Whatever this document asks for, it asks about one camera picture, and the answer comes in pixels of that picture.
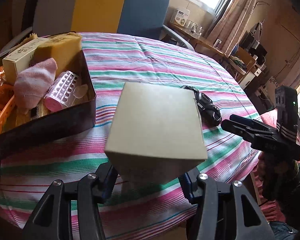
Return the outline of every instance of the pink curtain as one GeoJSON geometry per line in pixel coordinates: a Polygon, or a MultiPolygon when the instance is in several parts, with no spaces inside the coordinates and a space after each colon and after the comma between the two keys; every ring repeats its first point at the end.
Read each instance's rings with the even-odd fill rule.
{"type": "Polygon", "coordinates": [[[239,42],[257,0],[233,0],[207,40],[214,44],[219,39],[219,49],[229,55],[239,42]]]}

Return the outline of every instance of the dark brown tray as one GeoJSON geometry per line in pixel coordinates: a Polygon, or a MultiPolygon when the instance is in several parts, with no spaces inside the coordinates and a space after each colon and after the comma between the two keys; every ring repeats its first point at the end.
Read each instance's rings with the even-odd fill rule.
{"type": "Polygon", "coordinates": [[[88,101],[32,120],[0,134],[0,159],[13,153],[60,138],[81,133],[96,123],[96,92],[83,51],[82,84],[88,85],[88,101]]]}

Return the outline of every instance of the pink cloth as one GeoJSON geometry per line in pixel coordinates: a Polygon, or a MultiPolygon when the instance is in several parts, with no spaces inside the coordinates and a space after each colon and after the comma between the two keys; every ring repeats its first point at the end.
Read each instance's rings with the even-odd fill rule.
{"type": "MultiPolygon", "coordinates": [[[[261,119],[267,125],[276,127],[277,126],[277,110],[274,109],[270,112],[262,114],[261,119]]],[[[256,184],[256,187],[259,192],[259,197],[260,197],[261,203],[264,203],[266,201],[266,199],[262,196],[262,182],[259,180],[257,166],[254,167],[253,173],[255,176],[255,184],[256,184]]],[[[285,217],[282,214],[279,204],[276,201],[268,201],[266,204],[261,206],[261,210],[268,221],[278,220],[278,221],[285,222],[285,217]]]]}
{"type": "Polygon", "coordinates": [[[16,105],[22,112],[37,106],[53,84],[56,70],[55,60],[49,58],[19,73],[13,89],[16,105]]]}

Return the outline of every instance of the metal screw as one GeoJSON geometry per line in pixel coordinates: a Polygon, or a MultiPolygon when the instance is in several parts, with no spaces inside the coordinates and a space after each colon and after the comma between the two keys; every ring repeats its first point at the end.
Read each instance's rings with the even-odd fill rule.
{"type": "Polygon", "coordinates": [[[56,179],[54,182],[52,182],[53,186],[60,186],[62,181],[60,179],[56,179]]]}
{"type": "Polygon", "coordinates": [[[241,186],[242,186],[242,182],[240,182],[240,180],[235,180],[235,181],[233,182],[233,184],[234,184],[234,186],[236,186],[236,187],[241,187],[241,186]]]}
{"type": "Polygon", "coordinates": [[[208,179],[208,175],[205,174],[205,173],[200,173],[199,178],[202,179],[202,180],[205,180],[205,179],[208,179]]]}
{"type": "Polygon", "coordinates": [[[88,179],[95,179],[97,175],[95,173],[88,174],[88,179]]]}

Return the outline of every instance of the striped tablecloth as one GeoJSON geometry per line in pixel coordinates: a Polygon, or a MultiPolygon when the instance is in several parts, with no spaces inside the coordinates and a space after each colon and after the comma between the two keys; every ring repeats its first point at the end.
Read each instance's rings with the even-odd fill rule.
{"type": "MultiPolygon", "coordinates": [[[[82,134],[35,147],[0,162],[0,216],[23,228],[55,179],[70,182],[106,162],[104,146],[125,81],[195,86],[221,111],[260,119],[234,79],[213,59],[174,45],[121,34],[82,33],[94,88],[96,125],[82,134]]],[[[218,181],[242,179],[256,165],[258,151],[220,126],[202,131],[208,159],[198,166],[218,181]]],[[[107,239],[146,239],[195,213],[177,179],[136,186],[118,177],[111,199],[99,205],[107,239]]],[[[72,202],[74,238],[79,238],[77,203],[72,202]]]]}

